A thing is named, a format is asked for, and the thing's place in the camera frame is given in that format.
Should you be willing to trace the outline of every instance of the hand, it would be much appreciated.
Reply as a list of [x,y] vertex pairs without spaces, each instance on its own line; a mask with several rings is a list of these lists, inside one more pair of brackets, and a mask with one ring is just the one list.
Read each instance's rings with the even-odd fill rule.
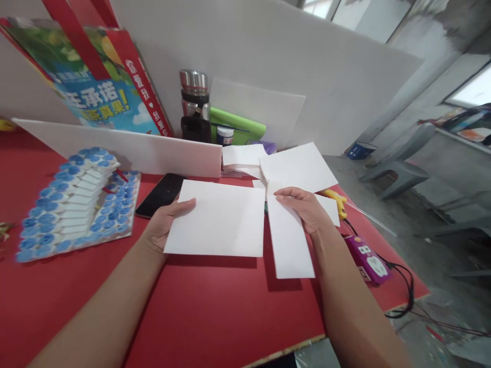
[[275,192],[276,199],[284,206],[297,211],[305,231],[312,235],[325,226],[333,226],[332,220],[311,192],[288,187]]
[[196,198],[180,203],[176,199],[173,204],[160,207],[148,222],[140,240],[150,249],[163,254],[174,217],[191,211],[195,206]]

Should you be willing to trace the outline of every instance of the purple power strip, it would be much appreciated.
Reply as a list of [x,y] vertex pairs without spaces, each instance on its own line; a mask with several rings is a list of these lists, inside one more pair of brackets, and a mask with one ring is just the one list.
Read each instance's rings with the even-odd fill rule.
[[391,278],[392,273],[385,263],[372,251],[359,236],[344,237],[363,279],[374,286],[380,286]]

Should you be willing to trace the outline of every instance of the yellow hot glue gun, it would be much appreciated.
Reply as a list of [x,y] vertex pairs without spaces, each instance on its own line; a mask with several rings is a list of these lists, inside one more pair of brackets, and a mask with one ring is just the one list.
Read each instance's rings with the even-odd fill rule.
[[344,204],[346,203],[346,197],[340,196],[337,192],[331,189],[326,189],[325,191],[321,192],[323,195],[326,197],[329,197],[331,199],[334,199],[336,203],[338,204],[338,214],[339,214],[339,219],[341,221],[346,220],[346,217],[348,214],[346,213],[346,210],[344,209]]

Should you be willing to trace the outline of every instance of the window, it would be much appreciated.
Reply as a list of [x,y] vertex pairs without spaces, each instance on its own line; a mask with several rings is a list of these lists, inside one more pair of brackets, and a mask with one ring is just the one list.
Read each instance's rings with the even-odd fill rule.
[[325,19],[331,5],[332,0],[306,0],[303,11]]
[[461,107],[474,107],[491,102],[491,63],[487,63],[476,75],[472,76],[445,102]]

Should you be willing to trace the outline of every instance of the blue container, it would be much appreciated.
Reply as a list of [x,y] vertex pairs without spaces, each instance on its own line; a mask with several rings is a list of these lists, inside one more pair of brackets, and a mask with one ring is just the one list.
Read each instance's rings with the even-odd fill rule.
[[346,154],[350,159],[364,159],[377,148],[371,144],[355,142],[349,152]]

